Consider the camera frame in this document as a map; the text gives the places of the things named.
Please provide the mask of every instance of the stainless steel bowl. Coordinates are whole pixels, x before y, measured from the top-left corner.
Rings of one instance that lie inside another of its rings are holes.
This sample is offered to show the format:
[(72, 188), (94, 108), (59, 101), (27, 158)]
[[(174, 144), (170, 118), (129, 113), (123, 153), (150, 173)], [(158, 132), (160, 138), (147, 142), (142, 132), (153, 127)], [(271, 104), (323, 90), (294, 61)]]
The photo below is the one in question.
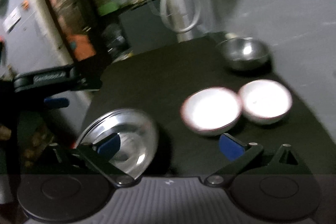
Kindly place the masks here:
[(227, 65), (233, 70), (254, 70), (269, 60), (268, 47), (251, 37), (228, 39), (221, 42), (218, 47)]
[(148, 115), (136, 109), (117, 109), (90, 124), (76, 145), (92, 144), (112, 133), (120, 137), (120, 150), (110, 163), (133, 178), (138, 178), (151, 163), (158, 146), (158, 131)]

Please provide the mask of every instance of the dark tabletop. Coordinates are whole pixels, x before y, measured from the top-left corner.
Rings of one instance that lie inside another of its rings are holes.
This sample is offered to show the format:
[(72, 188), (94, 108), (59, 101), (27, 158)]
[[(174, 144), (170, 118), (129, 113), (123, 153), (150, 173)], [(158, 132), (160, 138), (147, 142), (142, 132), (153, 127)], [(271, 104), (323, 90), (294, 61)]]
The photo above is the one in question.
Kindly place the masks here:
[[(225, 69), (215, 43), (199, 38), (146, 52), (113, 63), (103, 73), (85, 117), (82, 131), (101, 115), (117, 108), (147, 112), (159, 125), (156, 158), (151, 175), (209, 175), (228, 163), (219, 151), (219, 137), (205, 138), (190, 131), (180, 118), (180, 107), (192, 93), (211, 86), (238, 91), (255, 79), (283, 82), (274, 73), (237, 75)], [(259, 142), (266, 150), (291, 144), (314, 174), (336, 173), (336, 147), (307, 106), (292, 92), (293, 107), (283, 120), (257, 126), (241, 117), (228, 133), (243, 142)]]

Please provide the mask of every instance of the white cable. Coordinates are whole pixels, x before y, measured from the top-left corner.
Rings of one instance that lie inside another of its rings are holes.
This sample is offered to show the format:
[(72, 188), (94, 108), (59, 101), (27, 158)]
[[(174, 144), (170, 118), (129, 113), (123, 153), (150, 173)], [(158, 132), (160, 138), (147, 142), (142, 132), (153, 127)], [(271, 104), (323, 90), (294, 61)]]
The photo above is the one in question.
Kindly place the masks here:
[(196, 26), (196, 24), (198, 23), (199, 19), (200, 19), (200, 15), (201, 15), (201, 4), (199, 2), (199, 0), (195, 0), (195, 14), (194, 14), (194, 18), (192, 20), (192, 22), (190, 23), (190, 25), (184, 29), (178, 29), (175, 28), (171, 25), (169, 19), (168, 19), (168, 15), (167, 15), (167, 0), (161, 0), (160, 1), (160, 16), (162, 19), (163, 24), (168, 28), (171, 29), (172, 31), (176, 32), (176, 33), (185, 33), (190, 31), (192, 28), (194, 28)]

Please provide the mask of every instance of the white bowl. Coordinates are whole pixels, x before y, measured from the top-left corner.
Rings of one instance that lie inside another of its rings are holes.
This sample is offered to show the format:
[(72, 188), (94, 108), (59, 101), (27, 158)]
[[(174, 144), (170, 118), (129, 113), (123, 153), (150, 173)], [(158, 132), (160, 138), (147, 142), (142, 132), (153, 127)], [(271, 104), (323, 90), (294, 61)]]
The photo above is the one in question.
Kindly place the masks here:
[(272, 80), (256, 80), (244, 85), (238, 92), (243, 102), (244, 116), (257, 124), (280, 121), (292, 106), (290, 92)]
[(242, 112), (240, 98), (233, 91), (214, 87), (200, 90), (181, 106), (181, 118), (195, 133), (204, 136), (223, 134), (238, 121)]

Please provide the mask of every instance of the gray ribbed surface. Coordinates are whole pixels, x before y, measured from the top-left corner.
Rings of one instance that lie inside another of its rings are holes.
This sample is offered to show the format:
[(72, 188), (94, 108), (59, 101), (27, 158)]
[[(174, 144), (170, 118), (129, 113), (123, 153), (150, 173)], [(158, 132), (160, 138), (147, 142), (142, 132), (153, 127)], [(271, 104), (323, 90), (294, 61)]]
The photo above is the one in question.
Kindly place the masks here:
[[(37, 224), (29, 220), (26, 224)], [(97, 214), (77, 224), (262, 224), (239, 211), (221, 189), (198, 178), (142, 178), (119, 189)], [(310, 219), (298, 224), (314, 224)]]

